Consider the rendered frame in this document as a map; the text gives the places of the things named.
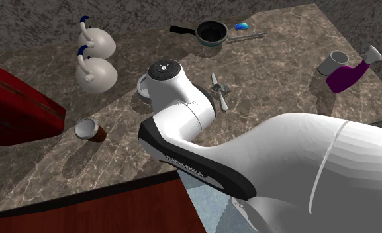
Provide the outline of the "grey spoon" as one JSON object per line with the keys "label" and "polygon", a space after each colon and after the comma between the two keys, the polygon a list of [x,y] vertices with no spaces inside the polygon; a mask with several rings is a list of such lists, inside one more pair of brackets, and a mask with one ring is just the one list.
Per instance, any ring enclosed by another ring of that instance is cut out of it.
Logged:
{"label": "grey spoon", "polygon": [[[211,75],[211,79],[212,79],[212,83],[213,85],[216,87],[216,86],[219,86],[218,84],[218,81],[216,80],[216,76],[215,74],[212,74]],[[218,94],[219,94],[219,98],[220,98],[220,105],[222,107],[222,110],[223,111],[227,111],[228,110],[228,105],[226,104],[225,100],[224,100],[224,97],[222,96],[222,91],[221,90],[218,90],[217,91]]]}

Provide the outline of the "small grey crumpled lump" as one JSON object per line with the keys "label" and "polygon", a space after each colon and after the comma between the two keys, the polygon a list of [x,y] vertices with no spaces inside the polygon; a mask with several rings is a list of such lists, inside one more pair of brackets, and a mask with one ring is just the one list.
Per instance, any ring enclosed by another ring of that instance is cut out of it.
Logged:
{"label": "small grey crumpled lump", "polygon": [[230,92],[230,88],[227,85],[216,83],[214,84],[211,89],[216,92],[224,93],[225,95]]}

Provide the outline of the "black frying pan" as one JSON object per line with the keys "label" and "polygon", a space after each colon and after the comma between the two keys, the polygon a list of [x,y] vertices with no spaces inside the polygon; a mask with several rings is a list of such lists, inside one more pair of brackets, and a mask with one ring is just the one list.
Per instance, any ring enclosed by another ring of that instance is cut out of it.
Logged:
{"label": "black frying pan", "polygon": [[180,26],[170,26],[170,32],[177,34],[191,34],[204,46],[215,47],[221,45],[228,38],[228,28],[219,21],[204,21],[195,29]]}

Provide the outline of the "grey knife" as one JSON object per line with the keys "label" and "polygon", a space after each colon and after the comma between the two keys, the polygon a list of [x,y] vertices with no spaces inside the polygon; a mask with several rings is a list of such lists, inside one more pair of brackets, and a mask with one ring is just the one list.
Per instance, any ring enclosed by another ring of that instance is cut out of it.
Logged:
{"label": "grey knife", "polygon": [[266,35],[267,35],[267,32],[261,32],[261,33],[255,33],[255,34],[245,35],[245,36],[236,36],[236,37],[228,38],[226,40],[226,43],[232,43],[232,42],[237,42],[237,41],[252,39],[252,38],[259,38],[259,37],[264,37]]}

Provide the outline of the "brown cup white inside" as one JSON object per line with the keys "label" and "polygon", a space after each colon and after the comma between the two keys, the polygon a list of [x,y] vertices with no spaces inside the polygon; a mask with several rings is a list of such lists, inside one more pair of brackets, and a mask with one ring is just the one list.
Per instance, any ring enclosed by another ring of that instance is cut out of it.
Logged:
{"label": "brown cup white inside", "polygon": [[74,127],[74,133],[81,140],[103,142],[107,133],[100,124],[92,118],[81,119]]}

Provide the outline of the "red wooden counter cabinet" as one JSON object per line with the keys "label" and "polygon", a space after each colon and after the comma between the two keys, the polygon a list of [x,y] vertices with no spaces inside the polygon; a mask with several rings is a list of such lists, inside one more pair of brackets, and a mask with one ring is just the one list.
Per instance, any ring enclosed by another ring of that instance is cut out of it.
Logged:
{"label": "red wooden counter cabinet", "polygon": [[0,212],[0,233],[207,233],[176,171]]}

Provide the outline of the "grey cup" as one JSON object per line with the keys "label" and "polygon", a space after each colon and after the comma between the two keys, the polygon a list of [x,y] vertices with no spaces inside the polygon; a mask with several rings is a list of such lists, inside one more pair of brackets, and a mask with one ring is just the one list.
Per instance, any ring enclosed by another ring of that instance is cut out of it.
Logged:
{"label": "grey cup", "polygon": [[344,66],[349,62],[349,57],[344,52],[339,50],[331,51],[325,60],[317,67],[320,74],[329,76],[337,68]]}

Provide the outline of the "purple spray bottle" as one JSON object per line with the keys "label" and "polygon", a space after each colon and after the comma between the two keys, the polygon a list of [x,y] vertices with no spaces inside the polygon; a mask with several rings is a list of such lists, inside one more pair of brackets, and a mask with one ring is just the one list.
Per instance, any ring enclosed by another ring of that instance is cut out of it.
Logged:
{"label": "purple spray bottle", "polygon": [[372,45],[365,53],[366,58],[357,66],[340,66],[326,78],[326,84],[333,93],[341,93],[359,81],[373,62],[381,61],[382,54]]}

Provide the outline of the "dark red furniture piece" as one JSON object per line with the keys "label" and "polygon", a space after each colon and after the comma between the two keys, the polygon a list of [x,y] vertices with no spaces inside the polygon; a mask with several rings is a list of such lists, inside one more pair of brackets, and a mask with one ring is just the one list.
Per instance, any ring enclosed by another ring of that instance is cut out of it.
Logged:
{"label": "dark red furniture piece", "polygon": [[65,115],[61,105],[0,68],[0,146],[57,136]]}

